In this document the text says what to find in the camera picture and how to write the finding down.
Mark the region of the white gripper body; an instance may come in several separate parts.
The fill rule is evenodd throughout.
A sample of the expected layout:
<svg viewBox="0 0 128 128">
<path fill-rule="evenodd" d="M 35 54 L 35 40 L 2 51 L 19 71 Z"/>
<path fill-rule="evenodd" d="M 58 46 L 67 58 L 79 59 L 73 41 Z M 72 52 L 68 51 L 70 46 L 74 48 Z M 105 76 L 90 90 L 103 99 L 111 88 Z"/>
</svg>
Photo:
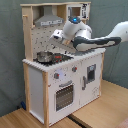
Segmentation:
<svg viewBox="0 0 128 128">
<path fill-rule="evenodd" d="M 64 39 L 63 31 L 59 29 L 56 29 L 51 35 L 51 37 L 49 38 L 49 43 L 71 53 L 74 53 L 76 51 L 76 49 L 73 47 L 72 41 Z"/>
</svg>

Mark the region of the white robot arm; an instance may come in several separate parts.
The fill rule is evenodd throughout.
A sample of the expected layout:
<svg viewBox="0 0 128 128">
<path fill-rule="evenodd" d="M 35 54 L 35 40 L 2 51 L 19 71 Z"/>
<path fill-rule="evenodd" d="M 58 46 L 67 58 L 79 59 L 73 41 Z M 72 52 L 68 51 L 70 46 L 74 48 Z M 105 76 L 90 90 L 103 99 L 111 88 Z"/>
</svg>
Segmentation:
<svg viewBox="0 0 128 128">
<path fill-rule="evenodd" d="M 92 38 L 91 34 L 92 29 L 79 17 L 70 17 L 62 30 L 54 31 L 49 42 L 68 52 L 86 52 L 91 49 L 115 46 L 128 41 L 128 21 L 118 23 L 107 36 Z"/>
</svg>

